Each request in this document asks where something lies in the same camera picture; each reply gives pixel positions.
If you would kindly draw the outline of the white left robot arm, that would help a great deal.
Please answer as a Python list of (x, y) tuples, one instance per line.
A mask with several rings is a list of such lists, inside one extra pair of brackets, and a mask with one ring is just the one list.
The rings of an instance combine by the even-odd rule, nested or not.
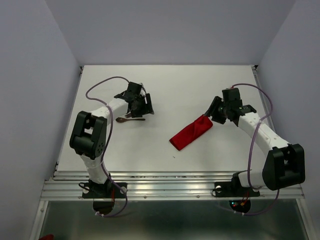
[(95, 183), (95, 193), (106, 197), (111, 193), (111, 184), (107, 182), (110, 174), (103, 164), (103, 157), (111, 139), (114, 121), (120, 117), (140, 119), (145, 115), (153, 115), (151, 95), (142, 83), (129, 82), (127, 89), (116, 94), (108, 103), (89, 97), (87, 93), (85, 96), (101, 103), (102, 107), (77, 114), (69, 145), (83, 160), (89, 180)]

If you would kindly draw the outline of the dark wooden spoon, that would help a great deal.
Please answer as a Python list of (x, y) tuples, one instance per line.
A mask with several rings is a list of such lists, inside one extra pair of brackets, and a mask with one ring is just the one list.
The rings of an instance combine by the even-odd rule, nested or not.
[(115, 119), (117, 123), (125, 123), (128, 121), (145, 121), (145, 120), (146, 120), (145, 118), (124, 118), (124, 117), (117, 117)]

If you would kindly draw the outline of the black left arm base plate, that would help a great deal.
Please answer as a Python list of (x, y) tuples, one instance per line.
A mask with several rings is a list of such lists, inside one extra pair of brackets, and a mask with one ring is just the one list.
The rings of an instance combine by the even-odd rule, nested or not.
[(110, 181), (104, 184), (95, 183), (91, 180), (80, 182), (83, 199), (125, 199), (125, 195)]

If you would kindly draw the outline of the red cloth napkin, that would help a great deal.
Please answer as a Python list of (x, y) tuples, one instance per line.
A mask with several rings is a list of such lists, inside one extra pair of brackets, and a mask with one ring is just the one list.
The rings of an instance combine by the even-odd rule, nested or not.
[(213, 127), (209, 117), (201, 115), (195, 121), (187, 125), (180, 132), (174, 135), (169, 142), (178, 150), (181, 151), (204, 133)]

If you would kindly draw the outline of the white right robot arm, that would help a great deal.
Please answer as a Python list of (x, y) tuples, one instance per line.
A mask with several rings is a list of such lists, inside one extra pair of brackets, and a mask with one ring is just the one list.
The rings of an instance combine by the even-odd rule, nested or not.
[(222, 190), (242, 195), (248, 189), (277, 191), (305, 181), (304, 148), (289, 143), (266, 125), (255, 108), (243, 104), (238, 88), (222, 90), (222, 97), (215, 96), (204, 115), (219, 124), (227, 120), (234, 123), (251, 138), (250, 145), (257, 145), (265, 155), (262, 169), (252, 170), (248, 165), (246, 171), (234, 173)]

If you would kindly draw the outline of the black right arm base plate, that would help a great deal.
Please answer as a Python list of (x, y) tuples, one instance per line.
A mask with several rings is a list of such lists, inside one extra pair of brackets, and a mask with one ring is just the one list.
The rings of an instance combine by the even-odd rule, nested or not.
[(217, 198), (259, 197), (259, 191), (253, 191), (250, 187), (234, 185), (231, 181), (218, 181), (214, 183), (211, 195)]

